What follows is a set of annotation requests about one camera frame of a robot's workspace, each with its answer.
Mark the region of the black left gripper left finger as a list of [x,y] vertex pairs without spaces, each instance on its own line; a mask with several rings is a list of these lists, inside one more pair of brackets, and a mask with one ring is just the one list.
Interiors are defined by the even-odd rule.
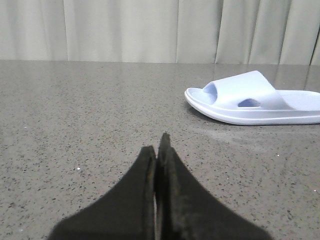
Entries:
[[156,156],[152,146],[105,195],[60,221],[50,240],[153,240]]

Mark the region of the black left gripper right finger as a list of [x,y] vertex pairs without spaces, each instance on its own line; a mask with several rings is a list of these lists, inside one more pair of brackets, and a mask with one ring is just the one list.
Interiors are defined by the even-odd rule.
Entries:
[[161,137],[155,181],[156,229],[161,240],[270,240],[271,235],[227,208],[190,173]]

